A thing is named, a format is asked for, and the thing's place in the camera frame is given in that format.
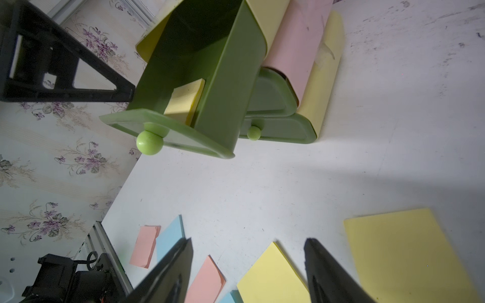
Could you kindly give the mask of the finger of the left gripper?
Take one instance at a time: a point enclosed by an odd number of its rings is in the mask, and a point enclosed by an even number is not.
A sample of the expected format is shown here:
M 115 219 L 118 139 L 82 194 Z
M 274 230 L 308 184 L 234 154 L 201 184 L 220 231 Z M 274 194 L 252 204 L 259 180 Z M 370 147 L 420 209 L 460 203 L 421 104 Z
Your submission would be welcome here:
M 81 61 L 115 88 L 75 88 Z M 134 92 L 134 84 L 29 1 L 1 1 L 1 101 L 131 102 Z

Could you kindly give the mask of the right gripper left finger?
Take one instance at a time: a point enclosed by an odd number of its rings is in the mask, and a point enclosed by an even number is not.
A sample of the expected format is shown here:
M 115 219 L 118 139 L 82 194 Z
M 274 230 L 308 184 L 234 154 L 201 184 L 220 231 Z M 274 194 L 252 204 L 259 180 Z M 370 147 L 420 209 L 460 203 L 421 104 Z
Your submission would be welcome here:
M 184 302 L 188 291 L 192 259 L 191 239 L 180 239 L 123 301 L 128 303 Z

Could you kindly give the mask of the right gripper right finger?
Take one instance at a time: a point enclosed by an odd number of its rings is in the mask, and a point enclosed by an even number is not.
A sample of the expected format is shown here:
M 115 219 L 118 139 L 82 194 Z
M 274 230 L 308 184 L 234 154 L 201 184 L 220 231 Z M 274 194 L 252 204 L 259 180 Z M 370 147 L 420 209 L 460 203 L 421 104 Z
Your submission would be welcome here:
M 311 302 L 375 302 L 317 239 L 306 240 L 304 253 Z

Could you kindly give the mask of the yellow sticky pad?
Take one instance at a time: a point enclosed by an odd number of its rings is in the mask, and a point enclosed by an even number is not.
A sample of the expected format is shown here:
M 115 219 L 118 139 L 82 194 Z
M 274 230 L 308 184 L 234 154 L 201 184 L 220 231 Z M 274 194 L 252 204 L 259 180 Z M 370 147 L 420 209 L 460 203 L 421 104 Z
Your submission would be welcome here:
M 344 221 L 360 284 L 376 302 L 480 302 L 429 208 Z
M 244 302 L 310 302 L 308 287 L 276 242 L 237 283 Z
M 199 79 L 175 88 L 165 108 L 164 116 L 191 126 L 204 86 L 205 80 Z

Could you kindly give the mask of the green top drawer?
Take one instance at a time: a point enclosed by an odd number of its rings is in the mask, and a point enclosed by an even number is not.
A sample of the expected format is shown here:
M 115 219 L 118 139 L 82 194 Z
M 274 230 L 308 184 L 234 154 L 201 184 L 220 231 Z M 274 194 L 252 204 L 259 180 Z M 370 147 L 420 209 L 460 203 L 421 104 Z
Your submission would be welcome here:
M 246 1 L 183 1 L 163 31 L 133 101 L 101 121 L 138 149 L 168 146 L 231 159 L 266 53 Z

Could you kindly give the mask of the yellow green drawer cabinet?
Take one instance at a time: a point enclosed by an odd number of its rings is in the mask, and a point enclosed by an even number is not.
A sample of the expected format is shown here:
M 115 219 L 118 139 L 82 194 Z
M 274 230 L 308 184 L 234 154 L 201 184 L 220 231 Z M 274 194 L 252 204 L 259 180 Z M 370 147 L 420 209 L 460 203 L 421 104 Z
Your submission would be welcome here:
M 227 37 L 237 15 L 251 22 L 249 48 L 265 51 L 261 68 L 286 76 L 299 101 L 295 114 L 311 121 L 318 139 L 345 44 L 331 1 L 165 1 L 136 50 L 148 61 L 159 39 L 174 34 L 187 56 Z M 248 137 L 259 140 L 260 129 L 250 127 Z

